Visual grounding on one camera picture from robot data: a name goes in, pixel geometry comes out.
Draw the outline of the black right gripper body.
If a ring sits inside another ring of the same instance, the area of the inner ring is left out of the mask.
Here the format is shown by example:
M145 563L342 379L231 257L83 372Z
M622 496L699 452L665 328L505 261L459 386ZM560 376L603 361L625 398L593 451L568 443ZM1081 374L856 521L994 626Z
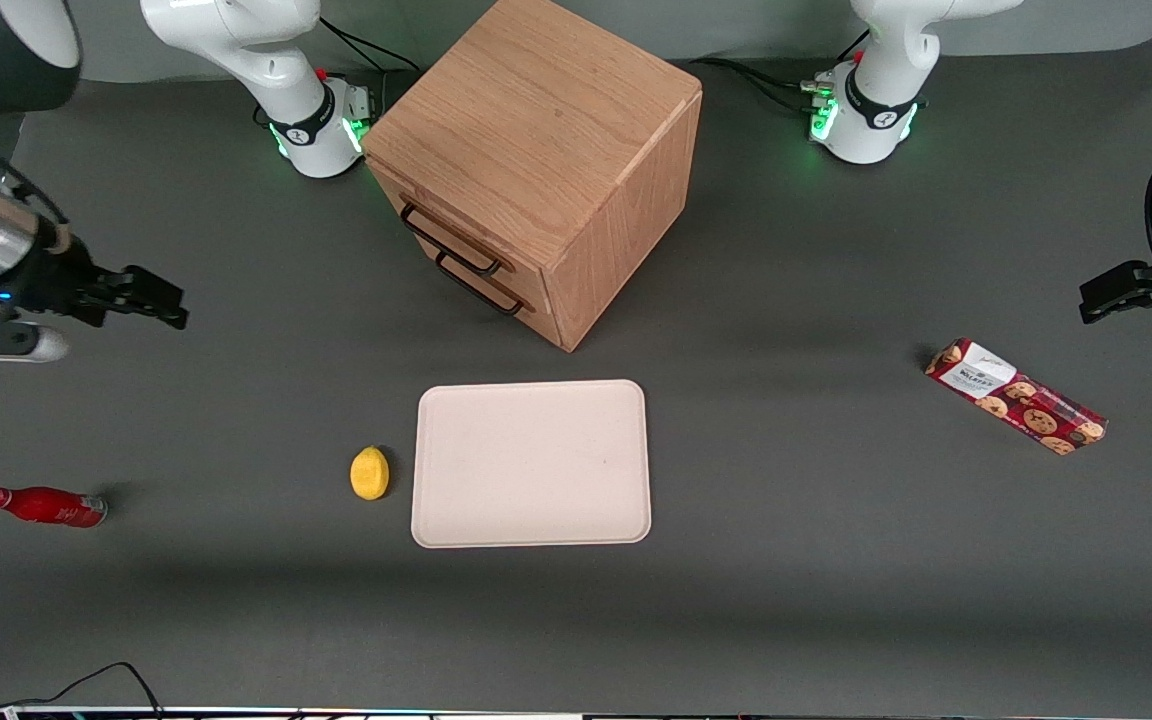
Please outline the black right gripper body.
M108 313L88 305L100 274L82 243L52 253L41 240L0 234L0 325L22 313L51 313L104 327Z

